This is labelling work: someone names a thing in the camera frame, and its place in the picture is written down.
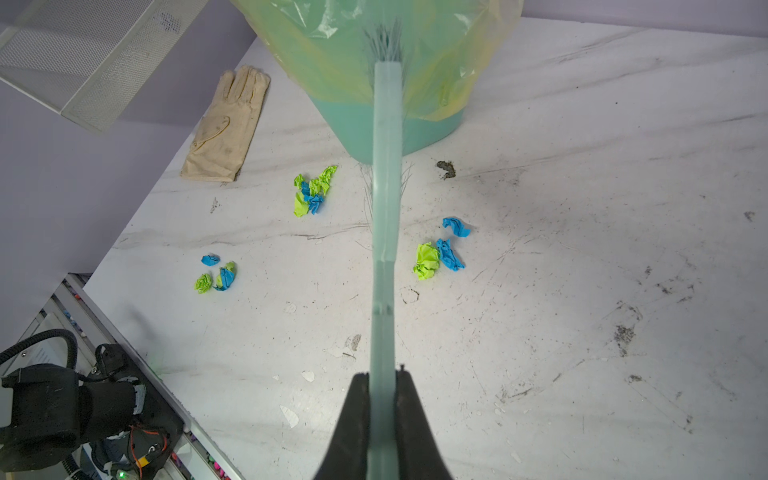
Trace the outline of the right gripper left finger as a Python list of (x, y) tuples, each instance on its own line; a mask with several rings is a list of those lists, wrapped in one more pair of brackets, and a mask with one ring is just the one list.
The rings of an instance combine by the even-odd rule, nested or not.
[(315, 480), (365, 480), (370, 438), (369, 374), (352, 377)]

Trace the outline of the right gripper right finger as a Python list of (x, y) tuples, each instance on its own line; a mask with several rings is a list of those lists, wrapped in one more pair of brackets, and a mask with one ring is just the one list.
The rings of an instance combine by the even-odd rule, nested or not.
[(401, 480), (452, 480), (432, 434), (412, 375), (396, 371), (395, 438)]

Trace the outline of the green hand brush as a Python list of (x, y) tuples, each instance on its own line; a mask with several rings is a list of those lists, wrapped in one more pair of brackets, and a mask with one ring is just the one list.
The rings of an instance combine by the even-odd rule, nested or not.
[(397, 479), (395, 438), (395, 287), (402, 196), (402, 22), (394, 16), (366, 32), (370, 48), (372, 114), (373, 291), (369, 368), (368, 479)]

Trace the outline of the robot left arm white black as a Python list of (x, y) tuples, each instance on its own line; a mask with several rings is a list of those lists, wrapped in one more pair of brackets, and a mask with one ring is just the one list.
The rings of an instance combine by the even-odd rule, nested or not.
[(66, 346), (63, 366), (38, 363), (1, 378), (1, 387), (12, 391), (10, 421), (1, 428), (4, 473), (67, 463), (82, 444), (127, 430), (144, 409), (141, 381), (118, 381), (109, 374), (88, 377), (76, 370), (77, 337), (66, 329), (46, 330), (17, 342), (1, 352), (1, 362), (56, 338)]

